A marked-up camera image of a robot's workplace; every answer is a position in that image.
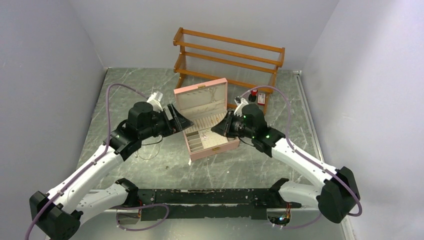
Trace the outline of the pink jewelry box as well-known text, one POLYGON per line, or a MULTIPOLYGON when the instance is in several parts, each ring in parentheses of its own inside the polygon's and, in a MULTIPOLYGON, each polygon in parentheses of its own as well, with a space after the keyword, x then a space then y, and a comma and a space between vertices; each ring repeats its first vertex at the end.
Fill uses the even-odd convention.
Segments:
POLYGON ((191 161, 236 149, 237 137, 212 132, 227 114, 228 81, 219 78, 173 90, 176 108, 193 126, 183 131, 191 161))

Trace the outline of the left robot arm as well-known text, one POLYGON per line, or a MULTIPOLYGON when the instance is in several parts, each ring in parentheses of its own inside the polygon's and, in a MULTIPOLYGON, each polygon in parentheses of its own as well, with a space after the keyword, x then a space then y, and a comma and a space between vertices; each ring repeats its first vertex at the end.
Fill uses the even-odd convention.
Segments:
POLYGON ((105 190, 90 190, 113 168, 126 161, 150 137, 163 138, 182 132, 193 122, 172 104, 156 109, 145 101, 137 102, 123 120, 87 160, 66 180, 48 193, 35 192, 29 199, 32 223, 52 240, 68 240, 91 218, 112 207, 134 207, 139 200, 138 188, 122 178, 105 190))

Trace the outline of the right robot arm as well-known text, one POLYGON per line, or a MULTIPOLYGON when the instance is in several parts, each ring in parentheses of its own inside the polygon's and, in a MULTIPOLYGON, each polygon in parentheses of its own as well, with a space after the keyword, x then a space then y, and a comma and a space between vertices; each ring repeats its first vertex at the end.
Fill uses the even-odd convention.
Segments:
POLYGON ((324 163, 297 147, 287 134, 268 125, 257 105, 240 105, 229 110, 211 130, 223 137, 251 139, 256 150, 287 164, 310 182, 306 185, 284 179, 275 184, 276 190, 269 197, 275 207, 287 202, 314 207, 336 224, 346 216, 362 214, 353 171, 346 166, 337 168, 324 163))

